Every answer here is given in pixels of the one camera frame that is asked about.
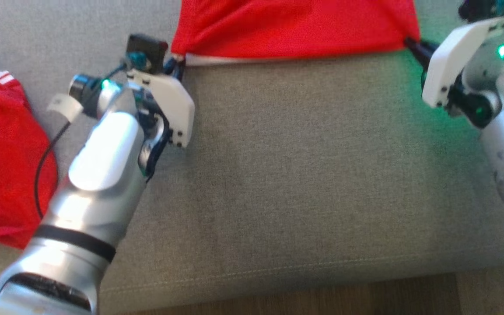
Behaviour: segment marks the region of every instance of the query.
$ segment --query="folded red garment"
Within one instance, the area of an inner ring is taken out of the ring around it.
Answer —
[[[174,54],[311,58],[420,38],[412,0],[182,0]]]
[[[23,249],[40,223],[34,176],[48,138],[30,112],[20,83],[0,72],[0,243]],[[48,156],[40,176],[45,212],[57,183],[57,165]]]

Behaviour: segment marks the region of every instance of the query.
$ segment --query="black cable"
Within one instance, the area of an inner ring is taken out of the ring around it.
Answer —
[[[54,140],[50,142],[48,147],[46,148],[46,151],[44,151],[44,154],[42,154],[42,158],[40,159],[40,162],[38,162],[38,167],[36,168],[36,176],[34,177],[34,202],[36,203],[36,211],[38,212],[38,216],[40,219],[44,217],[44,214],[42,213],[42,208],[40,207],[40,198],[38,196],[38,181],[40,180],[40,173],[42,172],[42,166],[44,165],[44,161],[46,161],[46,158],[48,157],[48,154],[52,152],[52,149],[58,142],[58,140],[62,137],[62,135],[66,132],[67,128],[69,128],[71,125],[70,122],[66,122],[62,129],[59,130],[58,134],[56,134],[56,137],[54,137]]]
[[[114,70],[110,71],[109,74],[107,74],[104,78],[98,80],[98,86],[102,84],[104,80],[107,80],[114,76],[114,74],[117,74],[121,70],[124,70],[126,68],[126,64],[122,63],[120,66],[115,68]],[[92,98],[94,98],[98,92],[100,92],[100,88],[95,88],[93,87],[92,93],[88,96],[86,102],[90,102]],[[52,149],[54,149],[54,146],[58,142],[58,140],[62,137],[62,135],[66,132],[67,128],[71,126],[70,122],[66,122],[62,129],[59,130],[58,134],[56,134],[56,137],[50,142],[48,147],[46,148],[46,151],[44,151],[44,154],[42,154],[42,158],[40,158],[40,162],[38,162],[38,167],[36,168],[36,175],[34,176],[34,202],[36,203],[36,212],[38,213],[38,216],[40,219],[44,217],[44,214],[42,213],[42,208],[40,207],[40,197],[38,196],[38,182],[40,181],[40,173],[42,172],[42,166],[44,166],[44,161],[46,161],[46,158],[52,152]]]

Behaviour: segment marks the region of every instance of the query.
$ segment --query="green led indicator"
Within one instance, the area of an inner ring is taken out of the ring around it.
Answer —
[[[499,54],[500,58],[504,58],[504,45],[499,46],[497,48],[497,53]]]
[[[108,88],[110,86],[110,80],[106,79],[106,80],[102,80],[102,84],[100,84],[100,88],[102,88],[102,90],[104,90],[105,88]]]

